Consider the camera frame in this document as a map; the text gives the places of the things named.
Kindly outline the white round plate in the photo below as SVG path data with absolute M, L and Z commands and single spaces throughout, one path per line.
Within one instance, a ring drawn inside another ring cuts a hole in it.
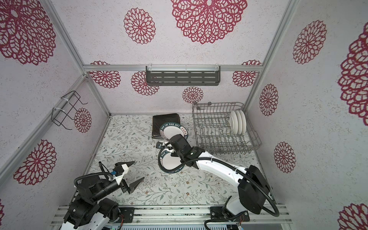
M 166 141 L 169 141 L 173 136 L 179 134 L 185 139 L 188 138 L 188 130 L 184 126 L 175 122 L 164 123 L 163 125 L 161 125 L 159 131 L 162 138 Z
M 237 118 L 237 115 L 236 115 L 235 111 L 231 111 L 229 121 L 230 121 L 230 128 L 231 128 L 233 134 L 237 135 L 238 130 L 239 130 L 239 124 L 238 124 L 238 118 Z
M 244 135 L 246 133 L 246 127 L 247 127 L 247 123 L 246 123 L 246 117 L 245 117 L 245 113 L 240 110 L 240 114 L 241 114 L 241 120 L 242 120 L 242 135 Z
M 237 134 L 238 135 L 241 135 L 242 134 L 242 128 L 243 128 L 241 113 L 239 112 L 239 110 L 236 110 L 235 111 L 235 114 L 237 116 L 237 121 L 238 121 L 238 131 L 237 131 Z
M 171 156 L 171 154 L 167 149 L 160 150 L 158 155 L 159 168 L 165 173 L 178 173 L 183 170 L 184 166 L 179 168 L 180 158 Z

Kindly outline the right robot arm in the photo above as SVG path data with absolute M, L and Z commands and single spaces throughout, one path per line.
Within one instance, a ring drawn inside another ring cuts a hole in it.
M 169 142 L 161 144 L 161 152 L 167 150 L 172 156 L 180 158 L 180 165 L 169 169 L 159 161 L 159 167 L 166 173 L 176 173 L 183 166 L 206 171 L 227 181 L 237 188 L 237 195 L 230 196 L 222 208 L 221 214 L 236 218 L 245 212 L 260 214 L 262 210 L 278 217 L 279 211 L 270 196 L 270 186 L 261 171 L 254 165 L 248 168 L 236 166 L 218 159 L 200 147 L 191 147 L 181 135 L 173 136 Z

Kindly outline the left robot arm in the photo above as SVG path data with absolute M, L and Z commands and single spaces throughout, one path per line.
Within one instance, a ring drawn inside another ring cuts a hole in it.
M 128 185 L 124 176 L 135 162 L 118 162 L 112 171 L 108 171 L 99 162 L 100 171 L 82 175 L 74 179 L 77 196 L 69 204 L 63 218 L 61 230 L 107 230 L 108 223 L 117 224 L 121 230 L 123 224 L 131 223 L 134 208 L 121 208 L 107 196 L 117 190 L 132 194 L 144 181 L 144 177 Z

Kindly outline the floral table mat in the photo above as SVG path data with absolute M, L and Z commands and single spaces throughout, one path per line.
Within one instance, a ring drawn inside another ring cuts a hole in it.
M 102 162 L 113 169 L 117 162 L 135 161 L 124 179 L 128 184 L 145 177 L 132 193 L 117 190 L 108 196 L 120 205 L 223 205 L 237 188 L 225 180 L 192 167 L 164 173 L 158 166 L 157 140 L 152 139 L 151 115 L 113 116 L 89 169 Z

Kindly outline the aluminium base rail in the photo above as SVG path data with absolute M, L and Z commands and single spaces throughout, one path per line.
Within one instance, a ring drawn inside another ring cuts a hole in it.
M 287 225 L 292 219 L 285 205 L 277 205 L 279 217 L 274 217 L 262 210 L 260 214 L 250 211 L 227 224 L 241 223 L 242 225 Z M 205 220 L 230 217 L 223 205 L 184 205 L 184 206 L 119 206 L 120 215 L 124 216 L 123 226 L 128 225 L 203 225 Z

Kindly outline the grey wall shelf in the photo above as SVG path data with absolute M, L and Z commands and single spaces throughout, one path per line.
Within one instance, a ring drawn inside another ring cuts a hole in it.
M 218 86 L 221 80 L 220 66 L 211 68 L 155 68 L 146 67 L 149 86 Z

